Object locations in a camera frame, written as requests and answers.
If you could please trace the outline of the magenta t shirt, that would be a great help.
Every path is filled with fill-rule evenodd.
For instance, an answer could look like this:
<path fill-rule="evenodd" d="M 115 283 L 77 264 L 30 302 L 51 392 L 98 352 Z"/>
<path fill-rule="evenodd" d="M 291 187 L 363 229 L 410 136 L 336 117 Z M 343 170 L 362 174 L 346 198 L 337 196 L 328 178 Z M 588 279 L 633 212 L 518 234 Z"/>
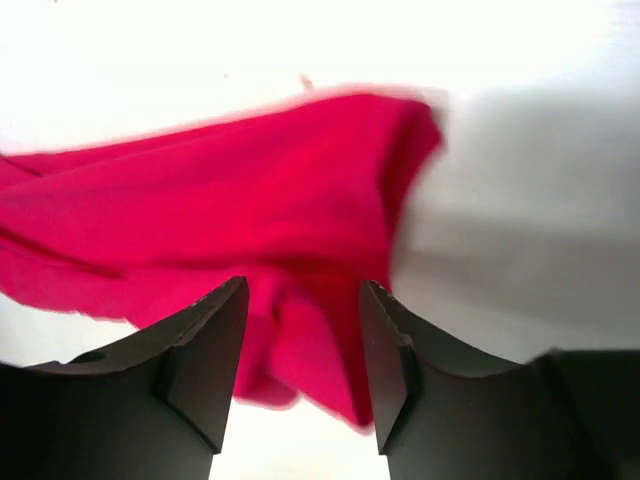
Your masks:
<path fill-rule="evenodd" d="M 373 93 L 124 143 L 1 160 L 1 290 L 145 328 L 233 276 L 250 305 L 236 397 L 305 395 L 365 427 L 362 282 L 390 282 L 408 190 L 442 140 Z"/>

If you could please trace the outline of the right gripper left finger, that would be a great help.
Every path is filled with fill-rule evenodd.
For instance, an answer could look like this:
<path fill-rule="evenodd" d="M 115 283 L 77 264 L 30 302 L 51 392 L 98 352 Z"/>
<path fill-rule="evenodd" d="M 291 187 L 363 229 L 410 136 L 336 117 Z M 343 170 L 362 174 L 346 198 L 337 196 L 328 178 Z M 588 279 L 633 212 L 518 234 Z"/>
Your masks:
<path fill-rule="evenodd" d="M 1 368 L 5 479 L 205 479 L 222 449 L 249 301 L 234 277 L 71 362 Z"/>

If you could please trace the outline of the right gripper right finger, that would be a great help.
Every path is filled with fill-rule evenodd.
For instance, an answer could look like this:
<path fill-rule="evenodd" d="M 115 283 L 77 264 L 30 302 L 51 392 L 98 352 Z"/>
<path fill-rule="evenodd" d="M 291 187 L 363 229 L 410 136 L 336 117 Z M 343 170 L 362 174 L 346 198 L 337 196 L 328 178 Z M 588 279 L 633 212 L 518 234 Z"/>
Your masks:
<path fill-rule="evenodd" d="M 360 289 L 379 452 L 394 479 L 635 479 L 639 354 L 544 353 L 517 364 Z"/>

